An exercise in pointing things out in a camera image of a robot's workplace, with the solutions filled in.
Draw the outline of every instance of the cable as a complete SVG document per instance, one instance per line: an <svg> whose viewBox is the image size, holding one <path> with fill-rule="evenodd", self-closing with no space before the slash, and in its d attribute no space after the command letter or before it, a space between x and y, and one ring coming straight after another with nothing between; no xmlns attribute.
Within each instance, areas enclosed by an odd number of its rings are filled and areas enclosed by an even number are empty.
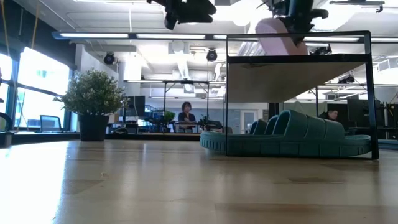
<svg viewBox="0 0 398 224"><path fill-rule="evenodd" d="M8 35L7 35L6 13L4 12L4 0L0 0L0 1L1 1L2 22L4 25L4 33L6 35L7 53L8 53L8 57L10 57L10 48L9 48Z"/></svg>
<svg viewBox="0 0 398 224"><path fill-rule="evenodd" d="M9 49L9 42L8 42L7 22L6 22L6 12L5 12L5 8L4 8L4 0L0 0L0 2L1 2L1 12L2 12L2 19L3 19L3 24L4 24L4 35L5 35L5 40L6 40L7 53L8 53L8 57L10 57L10 49ZM37 0L35 26L34 26L33 37L32 37L32 50L33 50L34 44L35 44L37 23L39 21L39 6L40 6L40 1ZM21 108L21 113L20 113L20 116L19 116L19 122L18 122L18 126L17 126L17 129L16 129L16 132L19 131L19 126L21 124L21 118L24 119L25 124L26 124L26 130L29 131L29 125L27 124L25 116L23 115L24 102L22 102L22 104L21 104L21 101L20 101L19 96L18 96L18 89L17 89L17 86L16 86L16 81L12 81L12 85L14 87L14 94L16 95L17 101L20 103L20 108Z"/></svg>
<svg viewBox="0 0 398 224"><path fill-rule="evenodd" d="M40 1L37 0L37 5L36 5L36 20L35 20L35 27L34 27L34 29L33 29L33 37L32 37L32 47L31 47L32 50L33 50L33 47L35 46L37 22L39 21L39 6L40 6Z"/></svg>

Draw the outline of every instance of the man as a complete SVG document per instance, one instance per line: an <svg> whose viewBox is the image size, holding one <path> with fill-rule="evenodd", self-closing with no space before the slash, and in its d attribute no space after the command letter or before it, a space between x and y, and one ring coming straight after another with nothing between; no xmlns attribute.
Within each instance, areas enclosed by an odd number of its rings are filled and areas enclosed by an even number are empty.
<svg viewBox="0 0 398 224"><path fill-rule="evenodd" d="M329 110L328 112L323 112L321 115L319 115L319 118L328 119L330 121L337 121L337 116L337 110Z"/></svg>

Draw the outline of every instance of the light fixture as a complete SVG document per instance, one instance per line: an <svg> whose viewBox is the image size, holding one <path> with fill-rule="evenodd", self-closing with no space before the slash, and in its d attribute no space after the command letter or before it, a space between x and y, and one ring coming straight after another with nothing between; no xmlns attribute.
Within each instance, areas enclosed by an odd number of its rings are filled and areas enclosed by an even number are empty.
<svg viewBox="0 0 398 224"><path fill-rule="evenodd" d="M398 42L398 37L372 37L372 42Z"/></svg>
<svg viewBox="0 0 398 224"><path fill-rule="evenodd" d="M130 83L163 83L162 80L125 80Z"/></svg>
<svg viewBox="0 0 398 224"><path fill-rule="evenodd" d="M75 2L93 2L93 3L146 3L143 0L74 0Z"/></svg>
<svg viewBox="0 0 398 224"><path fill-rule="evenodd" d="M226 40L226 35L213 35L213 38L217 40Z"/></svg>
<svg viewBox="0 0 398 224"><path fill-rule="evenodd" d="M61 33L60 36L66 38L108 38L108 39L129 38L128 34Z"/></svg>
<svg viewBox="0 0 398 224"><path fill-rule="evenodd" d="M207 100L207 98L202 98L202 97L189 97L189 96L149 96L150 99L175 99L175 100ZM209 97L209 100L223 100L224 98L222 97Z"/></svg>
<svg viewBox="0 0 398 224"><path fill-rule="evenodd" d="M306 37L304 42L357 42L359 37Z"/></svg>
<svg viewBox="0 0 398 224"><path fill-rule="evenodd" d="M305 43L307 47L329 47L329 44L321 44L321 43Z"/></svg>
<svg viewBox="0 0 398 224"><path fill-rule="evenodd" d="M226 82L210 81L209 84L226 84Z"/></svg>
<svg viewBox="0 0 398 224"><path fill-rule="evenodd" d="M138 39L204 39L205 37L200 34L137 34Z"/></svg>
<svg viewBox="0 0 398 224"><path fill-rule="evenodd" d="M215 49L209 49L209 52L207 53L206 59L208 62L214 62L217 60L217 53Z"/></svg>
<svg viewBox="0 0 398 224"><path fill-rule="evenodd" d="M104 63L107 65L113 65L116 63L116 59L114 57L114 52L107 52L104 57Z"/></svg>

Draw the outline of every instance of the glass panel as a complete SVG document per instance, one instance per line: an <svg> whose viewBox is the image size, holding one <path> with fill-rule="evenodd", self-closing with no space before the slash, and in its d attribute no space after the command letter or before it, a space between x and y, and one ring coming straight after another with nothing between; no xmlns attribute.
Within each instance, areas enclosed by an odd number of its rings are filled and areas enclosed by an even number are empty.
<svg viewBox="0 0 398 224"><path fill-rule="evenodd" d="M2 79L10 80L12 74L12 59L7 55L0 54L0 69Z"/></svg>
<svg viewBox="0 0 398 224"><path fill-rule="evenodd" d="M2 99L4 102L0 103L0 112L5 113L6 112L6 106L7 106L7 99L8 99L8 85L7 84L1 84L0 85L0 99Z"/></svg>
<svg viewBox="0 0 398 224"><path fill-rule="evenodd" d="M15 126L39 128L40 115L57 116L63 126L64 110L61 109L63 103L53 101L54 96L39 93L24 88L18 88L18 97L15 114ZM21 117L21 106L23 105L23 116Z"/></svg>
<svg viewBox="0 0 398 224"><path fill-rule="evenodd" d="M64 94L68 80L69 68L66 65L27 47L21 53L19 83Z"/></svg>
<svg viewBox="0 0 398 224"><path fill-rule="evenodd" d="M244 133L249 133L251 125L254 122L254 113L253 112L243 112L243 128L244 128Z"/></svg>

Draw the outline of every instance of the ceiling duct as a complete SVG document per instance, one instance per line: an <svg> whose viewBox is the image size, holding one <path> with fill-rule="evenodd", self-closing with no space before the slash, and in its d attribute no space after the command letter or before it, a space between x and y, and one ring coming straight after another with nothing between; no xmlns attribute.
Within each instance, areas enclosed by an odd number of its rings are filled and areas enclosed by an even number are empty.
<svg viewBox="0 0 398 224"><path fill-rule="evenodd" d="M174 54L178 55L177 65L181 78L183 80L191 80L191 78L189 77L189 69L187 63L188 60L186 57L184 57L184 55L189 54L189 44L181 40L175 40L169 44L169 52L170 48L172 49L172 52ZM184 85L184 93L194 93L194 92L195 92L195 87L193 85L190 84Z"/></svg>

